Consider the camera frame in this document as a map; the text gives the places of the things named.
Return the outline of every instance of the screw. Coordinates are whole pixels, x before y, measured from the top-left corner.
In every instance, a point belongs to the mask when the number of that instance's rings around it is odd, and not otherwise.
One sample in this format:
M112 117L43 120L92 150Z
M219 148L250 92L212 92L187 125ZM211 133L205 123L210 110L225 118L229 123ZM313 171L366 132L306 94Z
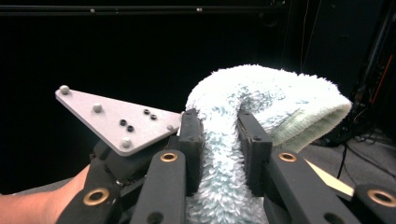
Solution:
M120 120L120 126L125 126L126 125L126 120L125 119L121 119Z
M131 133L131 132L134 131L134 126L128 125L128 127L126 128L126 130L128 131L128 133Z
M63 95L67 95L67 94L70 92L69 87L68 87L68 86L65 86L65 85L61 86L61 87L59 88L59 90L61 91L61 94L63 94Z
M93 111L95 111L96 113L100 113L102 111L102 105L99 103L95 103L93 105Z
M123 147L130 147L132 144L131 139L129 137L122 138L122 146Z

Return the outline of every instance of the metal plate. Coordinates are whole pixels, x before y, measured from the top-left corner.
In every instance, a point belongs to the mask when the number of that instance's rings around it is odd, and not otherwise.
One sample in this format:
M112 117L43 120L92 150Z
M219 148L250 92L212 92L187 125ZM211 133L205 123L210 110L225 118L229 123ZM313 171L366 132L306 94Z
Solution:
M180 114L175 112L68 88L57 90L55 94L59 102L124 157L176 133L180 127ZM122 119L126 121L124 126L120 124ZM132 132L128 132L128 125L133 126Z

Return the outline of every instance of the fuzzy towel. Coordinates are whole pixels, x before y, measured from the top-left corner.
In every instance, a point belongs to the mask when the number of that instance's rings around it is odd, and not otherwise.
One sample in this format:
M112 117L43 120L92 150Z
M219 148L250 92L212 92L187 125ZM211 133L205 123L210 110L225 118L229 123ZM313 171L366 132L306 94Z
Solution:
M330 81L283 70L243 65L221 69L192 90L186 110L195 108L204 126L203 178L187 198L190 223L266 223L263 198L246 186L236 131L237 112L252 113L275 148L300 151L334 128L351 103Z

